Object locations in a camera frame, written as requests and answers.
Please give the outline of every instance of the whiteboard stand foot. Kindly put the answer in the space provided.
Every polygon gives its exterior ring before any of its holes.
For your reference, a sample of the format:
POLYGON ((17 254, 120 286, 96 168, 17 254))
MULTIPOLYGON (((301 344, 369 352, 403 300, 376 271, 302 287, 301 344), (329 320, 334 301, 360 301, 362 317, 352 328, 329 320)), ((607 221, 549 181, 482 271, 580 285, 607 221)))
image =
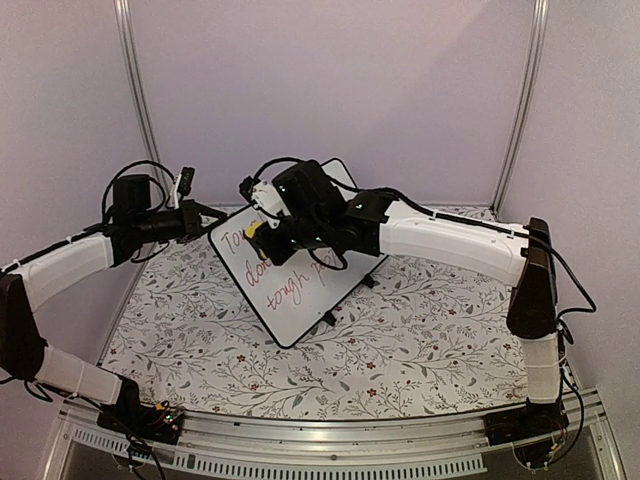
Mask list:
POLYGON ((327 322, 330 327, 333 327, 336 324, 336 317, 334 317, 333 313, 331 312, 325 313, 320 320, 323 322, 327 322))
POLYGON ((367 273, 364 278, 362 279, 362 281, 360 282, 360 284, 364 285, 365 287, 369 287, 369 288, 373 288, 376 286, 376 281, 373 279, 373 277, 371 276, 370 273, 367 273))

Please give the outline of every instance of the floral pattern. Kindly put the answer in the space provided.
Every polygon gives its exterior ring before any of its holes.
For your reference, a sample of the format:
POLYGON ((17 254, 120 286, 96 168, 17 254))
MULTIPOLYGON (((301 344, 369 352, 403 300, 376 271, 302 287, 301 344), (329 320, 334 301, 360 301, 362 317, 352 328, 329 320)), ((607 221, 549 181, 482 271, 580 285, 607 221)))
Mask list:
POLYGON ((174 244, 148 263, 102 365, 135 379, 146 401, 257 417, 413 417, 526 397, 504 285, 411 257, 373 276, 334 309, 334 327, 284 350, 205 239, 174 244))

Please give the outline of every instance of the table surface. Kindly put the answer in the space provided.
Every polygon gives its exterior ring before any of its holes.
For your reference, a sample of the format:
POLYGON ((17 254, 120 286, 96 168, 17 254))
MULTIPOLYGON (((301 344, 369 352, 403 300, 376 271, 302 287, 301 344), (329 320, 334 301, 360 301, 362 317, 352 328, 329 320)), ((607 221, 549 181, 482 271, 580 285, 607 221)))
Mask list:
POLYGON ((523 401, 504 285, 411 257, 373 276, 378 285, 336 307, 334 327, 283 350, 205 239, 172 245, 146 266, 102 365, 136 380, 144 401, 255 417, 418 417, 523 401))

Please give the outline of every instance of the robotic arm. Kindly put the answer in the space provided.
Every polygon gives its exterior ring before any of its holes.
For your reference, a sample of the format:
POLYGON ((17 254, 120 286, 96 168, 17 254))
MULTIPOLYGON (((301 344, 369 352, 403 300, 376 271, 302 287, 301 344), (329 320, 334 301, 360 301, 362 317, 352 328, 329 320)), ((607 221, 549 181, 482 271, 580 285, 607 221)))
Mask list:
MULTIPOLYGON (((271 182, 245 179, 241 194, 269 218, 245 232, 260 258, 282 265, 306 249, 318 261, 313 251, 329 247, 343 263, 337 269, 343 269, 349 250, 410 255, 470 269, 512 287, 507 326, 522 345, 528 399, 521 409, 487 415, 487 436, 499 444, 565 428, 564 345, 558 335, 548 225, 537 218, 523 226, 437 212, 390 188, 352 189, 357 194, 347 201, 337 186, 350 189, 315 160, 297 161, 271 182)), ((528 457, 548 461, 545 449, 552 447, 538 445, 542 454, 529 449, 528 457)))
POLYGON ((112 182, 113 205, 102 223, 1 271, 3 370, 13 379, 100 403, 109 413, 101 416, 102 426, 117 431, 123 431, 124 426, 141 437, 170 443, 177 440, 175 423, 166 425, 174 428, 162 429, 155 424, 147 429, 149 415, 157 417, 163 412, 140 404, 138 385, 133 380, 54 348, 40 337, 33 314, 71 285, 130 260, 145 244, 170 240, 184 243, 217 226, 225 213, 182 200, 191 190, 193 174, 192 168, 183 169, 174 186, 173 207, 163 210, 164 201, 160 207, 151 208, 151 177, 117 176, 112 182), (202 217, 217 221, 205 227, 202 217))

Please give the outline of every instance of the gray leaf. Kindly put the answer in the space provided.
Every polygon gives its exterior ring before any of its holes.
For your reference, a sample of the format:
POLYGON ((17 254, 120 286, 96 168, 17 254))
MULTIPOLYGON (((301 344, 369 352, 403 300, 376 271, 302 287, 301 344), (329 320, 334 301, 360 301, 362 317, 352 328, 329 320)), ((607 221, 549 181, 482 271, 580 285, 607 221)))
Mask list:
POLYGON ((293 405, 291 406, 291 408, 296 408, 298 405, 300 405, 302 403, 303 397, 302 395, 298 395, 294 400, 293 400, 293 405))

